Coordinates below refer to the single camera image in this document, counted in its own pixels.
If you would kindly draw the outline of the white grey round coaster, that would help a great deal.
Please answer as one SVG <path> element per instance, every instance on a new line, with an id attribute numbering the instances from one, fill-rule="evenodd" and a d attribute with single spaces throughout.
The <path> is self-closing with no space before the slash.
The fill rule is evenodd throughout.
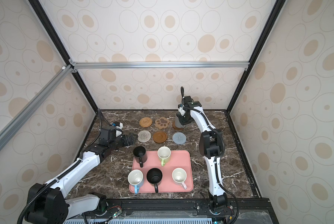
<path id="1" fill-rule="evenodd" d="M 139 142 L 148 142 L 151 139 L 151 133 L 147 130 L 140 131 L 138 133 L 138 141 Z"/>

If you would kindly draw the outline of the brown wooden round coaster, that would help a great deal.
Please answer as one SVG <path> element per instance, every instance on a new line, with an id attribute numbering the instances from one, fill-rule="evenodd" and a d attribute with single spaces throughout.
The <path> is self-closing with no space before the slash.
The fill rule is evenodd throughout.
<path id="1" fill-rule="evenodd" d="M 183 130 L 184 128 L 183 127 L 177 127 L 176 125 L 175 125 L 175 122 L 173 121 L 173 123 L 172 123 L 172 127 L 175 129 L 175 130 Z"/>

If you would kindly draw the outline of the light blue woven coaster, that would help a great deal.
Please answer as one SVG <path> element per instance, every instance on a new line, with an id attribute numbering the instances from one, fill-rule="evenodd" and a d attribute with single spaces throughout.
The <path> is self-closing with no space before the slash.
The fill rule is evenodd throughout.
<path id="1" fill-rule="evenodd" d="M 175 144 L 183 145 L 183 144 L 186 143 L 187 137 L 186 137 L 185 134 L 183 134 L 181 132 L 177 132 L 172 136 L 172 140 Z"/>

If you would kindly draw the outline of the woven rattan coaster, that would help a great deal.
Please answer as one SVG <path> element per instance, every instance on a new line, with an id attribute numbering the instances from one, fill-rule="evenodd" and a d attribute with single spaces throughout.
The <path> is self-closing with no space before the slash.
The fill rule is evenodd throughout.
<path id="1" fill-rule="evenodd" d="M 150 127 L 153 123 L 153 120 L 149 117 L 143 117 L 140 121 L 139 124 L 141 127 L 146 128 Z"/>

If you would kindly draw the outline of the black mug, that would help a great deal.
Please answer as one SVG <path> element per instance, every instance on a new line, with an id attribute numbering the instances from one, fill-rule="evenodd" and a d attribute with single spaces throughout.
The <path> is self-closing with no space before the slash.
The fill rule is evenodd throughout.
<path id="1" fill-rule="evenodd" d="M 138 146 L 134 148 L 133 155 L 134 155 L 135 160 L 137 161 L 137 164 L 140 165 L 140 168 L 143 168 L 145 162 L 148 159 L 145 147 Z"/>
<path id="2" fill-rule="evenodd" d="M 152 168 L 147 172 L 147 181 L 154 187 L 155 193 L 158 193 L 158 185 L 161 183 L 163 174 L 158 168 Z"/>

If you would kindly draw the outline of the cork paw print coaster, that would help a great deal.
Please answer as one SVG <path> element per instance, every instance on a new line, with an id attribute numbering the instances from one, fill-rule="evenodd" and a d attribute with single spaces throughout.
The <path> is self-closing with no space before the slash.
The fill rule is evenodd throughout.
<path id="1" fill-rule="evenodd" d="M 170 124 L 169 119 L 165 118 L 165 117 L 160 117 L 159 119 L 155 120 L 155 127 L 158 129 L 164 129 L 167 128 L 168 125 Z"/>

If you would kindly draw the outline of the small brown wooden coaster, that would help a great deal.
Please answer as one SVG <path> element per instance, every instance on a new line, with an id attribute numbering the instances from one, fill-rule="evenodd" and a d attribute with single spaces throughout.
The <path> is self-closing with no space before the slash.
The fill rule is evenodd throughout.
<path id="1" fill-rule="evenodd" d="M 168 139 L 168 135 L 164 131 L 157 131 L 153 134 L 153 141 L 155 143 L 164 143 Z"/>

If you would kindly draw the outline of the green mug white inside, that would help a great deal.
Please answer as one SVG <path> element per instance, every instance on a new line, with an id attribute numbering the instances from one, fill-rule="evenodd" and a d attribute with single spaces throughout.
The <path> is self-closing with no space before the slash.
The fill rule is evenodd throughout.
<path id="1" fill-rule="evenodd" d="M 158 158 L 161 161 L 161 166 L 164 167 L 171 159 L 171 150 L 168 147 L 160 147 L 158 149 Z"/>

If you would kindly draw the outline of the pink mug white inside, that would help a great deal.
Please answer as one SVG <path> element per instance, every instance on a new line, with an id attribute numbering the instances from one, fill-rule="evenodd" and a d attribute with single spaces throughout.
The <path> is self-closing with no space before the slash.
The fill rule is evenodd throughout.
<path id="1" fill-rule="evenodd" d="M 187 185 L 185 184 L 185 181 L 187 179 L 187 173 L 182 168 L 176 168 L 172 172 L 172 179 L 175 184 L 182 186 L 184 189 L 187 189 Z"/>

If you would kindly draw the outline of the grey mug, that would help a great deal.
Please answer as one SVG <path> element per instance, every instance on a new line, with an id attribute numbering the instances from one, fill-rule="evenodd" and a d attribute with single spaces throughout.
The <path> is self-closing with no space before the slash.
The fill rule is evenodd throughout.
<path id="1" fill-rule="evenodd" d="M 182 124 L 180 123 L 180 121 L 179 121 L 178 118 L 175 118 L 175 120 L 174 120 L 174 127 L 175 127 L 176 129 L 183 129 L 183 128 L 184 128 L 184 125 L 182 125 Z"/>

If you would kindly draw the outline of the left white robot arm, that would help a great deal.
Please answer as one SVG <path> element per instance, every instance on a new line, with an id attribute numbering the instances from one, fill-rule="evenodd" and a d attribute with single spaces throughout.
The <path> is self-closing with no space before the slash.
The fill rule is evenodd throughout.
<path id="1" fill-rule="evenodd" d="M 107 212 L 106 196 L 90 193 L 83 197 L 67 199 L 72 188 L 93 168 L 97 167 L 112 151 L 134 145 L 137 134 L 121 134 L 115 139 L 99 139 L 91 144 L 82 156 L 45 184 L 35 184 L 28 192 L 27 204 L 20 213 L 17 223 L 63 224 L 66 220 L 85 212 L 98 216 Z"/>

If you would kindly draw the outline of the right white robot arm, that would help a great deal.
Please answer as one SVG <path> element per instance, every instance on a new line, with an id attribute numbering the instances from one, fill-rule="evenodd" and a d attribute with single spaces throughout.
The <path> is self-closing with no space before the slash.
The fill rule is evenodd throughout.
<path id="1" fill-rule="evenodd" d="M 235 195 L 223 186 L 220 160 L 225 153 L 225 145 L 222 132 L 210 123 L 203 108 L 196 102 L 180 104 L 176 117 L 182 126 L 195 121 L 200 130 L 199 150 L 207 164 L 210 212 L 218 215 L 229 206 L 228 195 L 236 199 Z"/>

